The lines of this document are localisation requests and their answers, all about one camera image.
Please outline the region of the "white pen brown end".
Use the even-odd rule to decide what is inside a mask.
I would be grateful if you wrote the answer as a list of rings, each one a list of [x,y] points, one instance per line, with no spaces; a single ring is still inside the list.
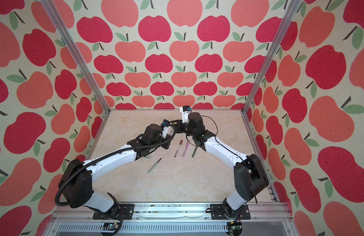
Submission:
[[[178,155],[178,153],[179,153],[179,150],[180,150],[180,148],[181,148],[181,146],[182,146],[182,143],[183,143],[183,140],[180,140],[179,145],[178,145],[178,147],[177,147],[177,150],[176,150],[176,152],[175,152],[174,158],[176,158],[176,157],[177,157],[177,155]]]

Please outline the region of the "pink pen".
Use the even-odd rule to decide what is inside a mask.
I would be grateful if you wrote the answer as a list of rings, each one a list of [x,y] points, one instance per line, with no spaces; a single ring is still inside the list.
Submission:
[[[187,143],[186,143],[186,146],[185,146],[185,148],[184,148],[184,151],[183,151],[183,153],[182,153],[182,157],[185,157],[185,155],[186,155],[186,153],[187,153],[187,150],[188,150],[188,148],[189,148],[189,145],[190,145],[190,143],[189,143],[189,142],[187,142]]]

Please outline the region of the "light green pen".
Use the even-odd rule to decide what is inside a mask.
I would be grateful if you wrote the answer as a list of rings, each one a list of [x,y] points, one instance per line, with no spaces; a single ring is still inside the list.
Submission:
[[[159,162],[162,160],[162,158],[158,159],[152,166],[151,168],[147,171],[147,173],[150,173],[158,164]]]

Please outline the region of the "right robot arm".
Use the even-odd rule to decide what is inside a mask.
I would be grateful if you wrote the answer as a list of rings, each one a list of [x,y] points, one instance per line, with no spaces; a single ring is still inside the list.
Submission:
[[[176,133],[192,137],[196,147],[215,155],[233,169],[235,191],[224,199],[223,211],[228,219],[239,218],[243,205],[255,199],[269,185],[261,159],[255,154],[236,151],[221,142],[216,134],[205,128],[202,116],[197,112],[171,123],[176,127]]]

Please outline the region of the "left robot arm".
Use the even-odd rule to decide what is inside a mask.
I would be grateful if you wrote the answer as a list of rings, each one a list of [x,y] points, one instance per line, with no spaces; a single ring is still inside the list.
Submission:
[[[173,124],[151,124],[143,134],[116,151],[90,161],[75,159],[69,162],[59,182],[55,204],[71,208],[86,206],[96,212],[118,214],[120,206],[117,200],[109,193],[93,190],[92,183],[126,163],[147,156],[159,147],[168,149],[175,134]]]

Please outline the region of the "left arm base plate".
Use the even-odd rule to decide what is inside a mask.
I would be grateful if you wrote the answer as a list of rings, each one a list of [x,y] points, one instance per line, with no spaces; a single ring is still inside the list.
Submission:
[[[114,204],[107,212],[95,212],[94,220],[131,220],[134,204]]]

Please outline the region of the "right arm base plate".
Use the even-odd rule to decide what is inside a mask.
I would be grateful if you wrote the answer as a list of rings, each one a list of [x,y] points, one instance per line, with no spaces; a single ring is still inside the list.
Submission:
[[[211,204],[206,209],[206,213],[210,213],[213,220],[250,220],[251,215],[247,205],[242,205],[236,210],[233,210],[229,205]]]

